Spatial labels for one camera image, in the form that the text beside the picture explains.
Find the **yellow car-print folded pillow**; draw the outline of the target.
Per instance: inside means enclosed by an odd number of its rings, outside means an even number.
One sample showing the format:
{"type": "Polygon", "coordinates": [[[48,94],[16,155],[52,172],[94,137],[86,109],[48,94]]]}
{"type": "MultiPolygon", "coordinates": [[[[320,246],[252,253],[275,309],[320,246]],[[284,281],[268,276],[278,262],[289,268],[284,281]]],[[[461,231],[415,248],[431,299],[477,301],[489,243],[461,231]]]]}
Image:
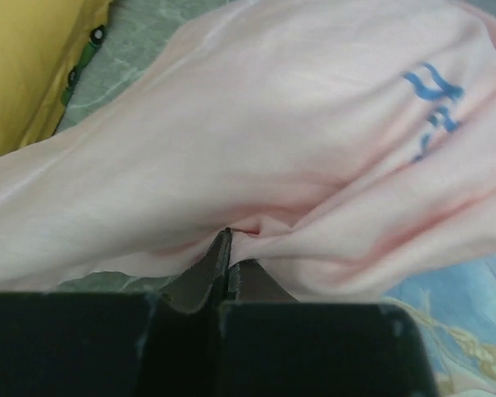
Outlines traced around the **yellow car-print folded pillow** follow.
{"type": "Polygon", "coordinates": [[[0,0],[0,156],[54,134],[103,45],[110,6],[0,0]]]}

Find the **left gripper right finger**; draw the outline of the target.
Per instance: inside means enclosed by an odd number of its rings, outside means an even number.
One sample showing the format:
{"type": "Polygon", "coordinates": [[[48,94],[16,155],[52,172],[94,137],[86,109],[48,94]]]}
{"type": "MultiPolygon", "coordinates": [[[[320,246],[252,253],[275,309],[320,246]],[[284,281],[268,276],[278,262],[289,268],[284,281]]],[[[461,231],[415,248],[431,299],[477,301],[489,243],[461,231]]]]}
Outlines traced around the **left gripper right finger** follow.
{"type": "Polygon", "coordinates": [[[299,303],[256,261],[230,270],[220,396],[437,396],[410,315],[393,304],[299,303]]]}

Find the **pink purple Elsa pillowcase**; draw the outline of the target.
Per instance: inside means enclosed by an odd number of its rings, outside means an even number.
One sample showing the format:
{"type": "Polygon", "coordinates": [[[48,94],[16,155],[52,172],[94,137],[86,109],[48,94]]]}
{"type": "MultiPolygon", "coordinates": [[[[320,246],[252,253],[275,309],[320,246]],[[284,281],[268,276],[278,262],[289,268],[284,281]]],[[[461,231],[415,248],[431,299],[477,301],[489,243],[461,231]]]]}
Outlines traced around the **pink purple Elsa pillowcase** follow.
{"type": "Polygon", "coordinates": [[[496,17],[235,1],[56,136],[0,157],[0,290],[174,276],[224,228],[293,297],[388,289],[445,396],[496,396],[496,17]]]}

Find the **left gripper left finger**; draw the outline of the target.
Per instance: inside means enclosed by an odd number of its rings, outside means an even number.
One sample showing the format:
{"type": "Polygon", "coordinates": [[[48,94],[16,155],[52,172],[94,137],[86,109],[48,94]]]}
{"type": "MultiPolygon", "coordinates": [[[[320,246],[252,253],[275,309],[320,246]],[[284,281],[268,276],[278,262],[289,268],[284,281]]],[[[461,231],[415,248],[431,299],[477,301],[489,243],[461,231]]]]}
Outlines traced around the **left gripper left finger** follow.
{"type": "Polygon", "coordinates": [[[164,292],[0,293],[0,396],[208,396],[232,234],[164,292]]]}

